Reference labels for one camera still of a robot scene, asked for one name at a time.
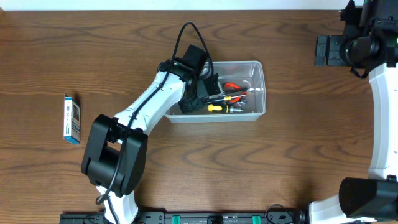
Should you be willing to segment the black yellow slim screwdriver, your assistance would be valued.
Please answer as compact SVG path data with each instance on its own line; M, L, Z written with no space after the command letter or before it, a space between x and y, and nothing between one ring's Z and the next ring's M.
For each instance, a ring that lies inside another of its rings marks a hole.
M205 101L205 103L206 103L206 104L215 104L215 103L223 103L223 102L226 102L226 103L231 104L231 103L230 103L231 100L239 99L239 98L242 98L242 97L244 97L244 96L246 96L246 95L247 95L247 92L244 91L244 92L242 92L240 95L234 95L234 96L231 96L231 95L218 96L218 97L215 97L215 98L209 98L209 99L207 99L207 100Z

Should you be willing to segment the silver ratchet wrench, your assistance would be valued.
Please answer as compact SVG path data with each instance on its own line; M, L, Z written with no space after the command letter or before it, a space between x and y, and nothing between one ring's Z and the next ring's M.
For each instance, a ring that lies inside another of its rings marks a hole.
M245 105L247 103L247 99L244 98L234 99L231 100L230 103L233 105Z

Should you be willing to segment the clear plastic container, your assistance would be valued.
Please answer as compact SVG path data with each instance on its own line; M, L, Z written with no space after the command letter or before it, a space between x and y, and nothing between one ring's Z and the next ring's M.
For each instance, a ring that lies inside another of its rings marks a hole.
M214 62L219 75L222 96L234 96L224 105L231 107L229 113L209 111L208 107L183 114L178 104L165 113L172 123L210 123L255 121L266 112L266 84L264 71L259 61Z

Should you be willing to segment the yellow black stubby screwdriver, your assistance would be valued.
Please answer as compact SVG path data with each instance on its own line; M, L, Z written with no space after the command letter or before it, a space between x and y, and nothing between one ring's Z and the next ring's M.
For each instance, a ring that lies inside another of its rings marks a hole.
M226 104L209 104L207 110L212 113L242 113L244 110Z

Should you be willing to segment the red handled pliers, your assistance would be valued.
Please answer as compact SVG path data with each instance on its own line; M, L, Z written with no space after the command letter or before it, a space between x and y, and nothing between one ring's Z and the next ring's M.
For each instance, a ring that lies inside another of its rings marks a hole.
M244 91L246 91L247 93L262 92L262 88L244 88L242 86L239 86L238 84L231 82L223 84L222 87L223 87L223 94L231 96L240 95Z

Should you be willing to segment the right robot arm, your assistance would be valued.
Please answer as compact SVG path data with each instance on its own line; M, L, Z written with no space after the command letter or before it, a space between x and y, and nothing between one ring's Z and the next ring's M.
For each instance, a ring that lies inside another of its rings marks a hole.
M346 177L338 194L310 203L309 223L397 220L397 1L350 0L339 11L341 35L317 38L314 64L348 67L368 79L373 94L374 140L367 178Z

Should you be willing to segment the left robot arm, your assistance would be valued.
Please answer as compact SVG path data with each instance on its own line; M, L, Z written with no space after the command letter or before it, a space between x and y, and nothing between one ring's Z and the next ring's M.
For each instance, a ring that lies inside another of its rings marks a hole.
M99 115L91 126L81 172L100 192L108 223L132 223L138 214L134 199L145 169L149 134L174 105L183 114L205 107L207 99L220 94L218 75L204 75L210 58L190 45L181 58L160 63L148 89L122 112Z

